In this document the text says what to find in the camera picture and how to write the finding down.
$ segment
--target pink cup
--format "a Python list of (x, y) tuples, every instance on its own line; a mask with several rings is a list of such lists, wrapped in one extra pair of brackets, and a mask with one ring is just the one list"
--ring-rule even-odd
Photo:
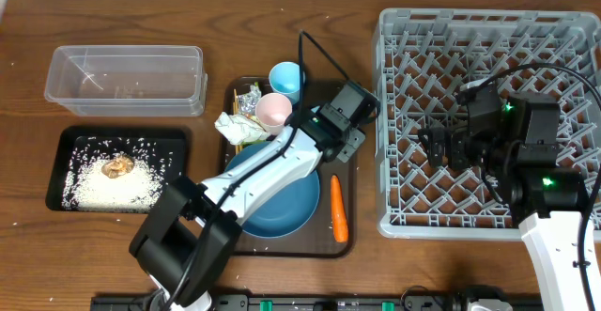
[(292, 103), (282, 94), (270, 93), (259, 100), (254, 113), (266, 132), (277, 135), (282, 132), (285, 120), (292, 114)]

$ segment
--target carrot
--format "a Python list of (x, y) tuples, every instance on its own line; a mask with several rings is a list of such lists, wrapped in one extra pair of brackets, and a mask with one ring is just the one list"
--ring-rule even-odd
[(348, 241), (347, 215), (342, 200), (342, 189), (336, 175), (332, 175), (330, 181), (331, 196), (331, 221), (333, 223), (334, 238), (338, 242)]

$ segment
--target blue plate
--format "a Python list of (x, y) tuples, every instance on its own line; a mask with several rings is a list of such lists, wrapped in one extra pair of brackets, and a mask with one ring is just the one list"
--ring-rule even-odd
[[(251, 158), (268, 142), (244, 148), (227, 165), (228, 171)], [(313, 216), (319, 203), (319, 175), (312, 172), (304, 179), (290, 183), (259, 208), (242, 226), (245, 232), (276, 238), (300, 229)]]

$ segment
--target cup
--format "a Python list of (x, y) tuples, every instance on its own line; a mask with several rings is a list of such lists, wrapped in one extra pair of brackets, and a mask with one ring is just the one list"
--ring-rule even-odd
[(292, 103), (282, 94), (270, 93), (259, 100), (254, 113), (266, 132), (277, 135), (282, 132), (285, 120), (292, 114)]
[(301, 91), (300, 72), (301, 68), (294, 62), (278, 63), (270, 71), (271, 89), (275, 93), (288, 97), (292, 104), (296, 104)]

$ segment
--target wood grain surface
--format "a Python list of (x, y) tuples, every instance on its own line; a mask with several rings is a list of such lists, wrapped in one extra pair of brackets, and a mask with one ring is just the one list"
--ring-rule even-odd
[[(225, 87), (295, 60), (309, 31), (351, 76), (371, 80), (370, 38), (384, 8), (592, 11), (601, 0), (8, 0), (0, 24), (0, 310), (87, 310), (97, 293), (145, 292), (151, 281), (128, 253), (143, 215), (49, 211), (44, 204), (60, 133), (73, 124), (185, 125), (193, 132), (192, 179), (217, 172), (213, 122)], [(44, 100), (53, 50), (67, 44), (200, 47), (207, 111), (193, 118), (75, 117)], [(337, 77), (315, 49), (314, 76)], [(424, 285), (468, 284), (538, 293), (520, 242), (389, 240), (376, 230), (374, 134), (359, 152), (357, 242), (344, 258), (236, 257), (219, 286), (255, 294), (400, 295)]]

